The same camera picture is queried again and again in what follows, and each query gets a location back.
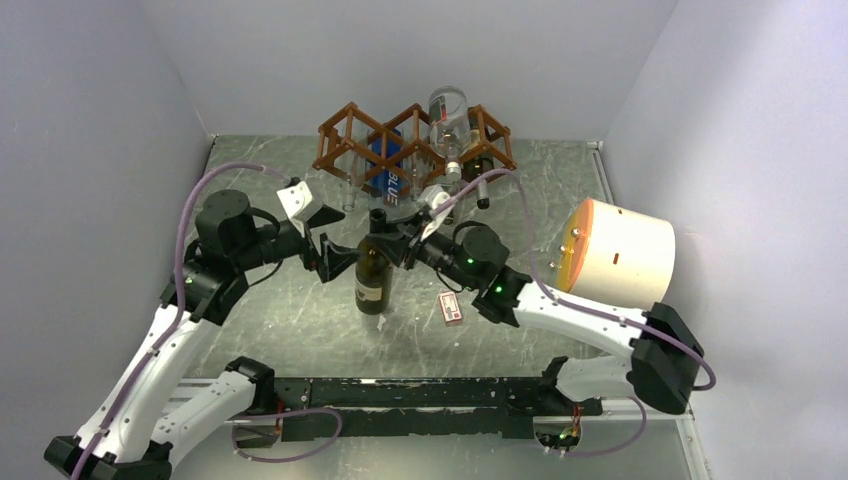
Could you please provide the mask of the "dark green wine bottle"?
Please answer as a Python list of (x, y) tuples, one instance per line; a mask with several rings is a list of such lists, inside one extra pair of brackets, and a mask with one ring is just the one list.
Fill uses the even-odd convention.
[(390, 302), (394, 266), (368, 238), (358, 244), (360, 257), (355, 265), (354, 299), (366, 315), (383, 313)]

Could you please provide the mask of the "blue square glass bottle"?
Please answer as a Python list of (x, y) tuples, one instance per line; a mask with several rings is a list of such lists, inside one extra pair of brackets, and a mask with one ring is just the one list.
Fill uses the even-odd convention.
[[(388, 157), (391, 157), (400, 152), (400, 144), (393, 140), (387, 140), (387, 142), (388, 144), (386, 145), (386, 155)], [(369, 144), (370, 150), (377, 155), (382, 155), (383, 143), (384, 142), (382, 141), (382, 139), (377, 139), (374, 142), (371, 142)], [(376, 190), (377, 193), (380, 194), (380, 198), (382, 199), (383, 204), (385, 206), (399, 206), (399, 192), (401, 188), (405, 186), (405, 181), (401, 179), (397, 174), (389, 170), (381, 171), (379, 174), (368, 180), (367, 183), (374, 190)]]

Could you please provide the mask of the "green bottle silver neck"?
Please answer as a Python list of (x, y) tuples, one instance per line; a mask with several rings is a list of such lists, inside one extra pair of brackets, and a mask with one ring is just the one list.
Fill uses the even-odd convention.
[[(482, 138), (488, 140), (489, 133), (481, 129), (475, 115), (469, 114), (469, 132), (466, 136), (465, 152), (468, 153), (480, 144)], [(463, 163), (463, 180), (470, 183), (482, 174), (494, 168), (493, 157), (488, 152), (475, 155), (473, 159)], [(487, 180), (481, 180), (476, 186), (476, 205), (480, 210), (490, 207)]]

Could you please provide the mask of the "clear whisky bottle black label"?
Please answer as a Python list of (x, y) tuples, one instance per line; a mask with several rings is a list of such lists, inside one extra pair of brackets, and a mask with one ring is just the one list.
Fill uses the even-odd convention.
[(453, 195), (458, 192), (462, 177), (461, 165), (459, 163), (460, 146), (455, 143), (447, 145), (445, 154), (445, 178), (447, 186), (441, 186), (437, 191), (435, 203), (431, 209), (431, 217), (439, 220), (443, 225), (453, 225), (456, 221), (452, 212), (454, 205), (450, 202)]

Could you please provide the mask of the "clear bottle white cap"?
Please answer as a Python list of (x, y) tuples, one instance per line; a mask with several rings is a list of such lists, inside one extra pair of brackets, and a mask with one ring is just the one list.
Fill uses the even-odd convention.
[(465, 93), (455, 86), (437, 88), (429, 98), (429, 139), (445, 159), (445, 178), (457, 183), (462, 177), (460, 156), (469, 144), (470, 121)]

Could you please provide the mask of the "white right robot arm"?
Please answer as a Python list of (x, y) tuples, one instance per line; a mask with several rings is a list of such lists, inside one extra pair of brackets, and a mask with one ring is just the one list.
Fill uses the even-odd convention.
[(595, 397), (635, 397), (654, 410), (684, 413), (706, 370), (704, 352), (677, 311), (655, 303), (648, 310), (625, 308), (558, 291), (516, 271), (509, 249), (488, 225), (469, 221), (446, 236), (418, 212), (390, 222), (371, 240), (394, 265), (422, 263), (475, 292), (473, 307), (495, 324), (535, 328), (604, 351), (590, 359), (551, 362), (539, 391), (550, 413), (565, 413)]

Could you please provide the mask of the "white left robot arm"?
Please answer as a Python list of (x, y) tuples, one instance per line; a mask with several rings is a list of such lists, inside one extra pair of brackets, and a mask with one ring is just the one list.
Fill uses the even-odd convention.
[(279, 410), (274, 372), (240, 357), (212, 384), (175, 410), (167, 405), (189, 364), (207, 347), (248, 291), (250, 270), (298, 258), (330, 281), (356, 253), (313, 229), (343, 213), (300, 183), (278, 193), (286, 219), (226, 189), (211, 194), (196, 216), (197, 238), (162, 293), (151, 327), (118, 384), (73, 435), (57, 436), (45, 460), (71, 479), (167, 479), (187, 454), (225, 421)]

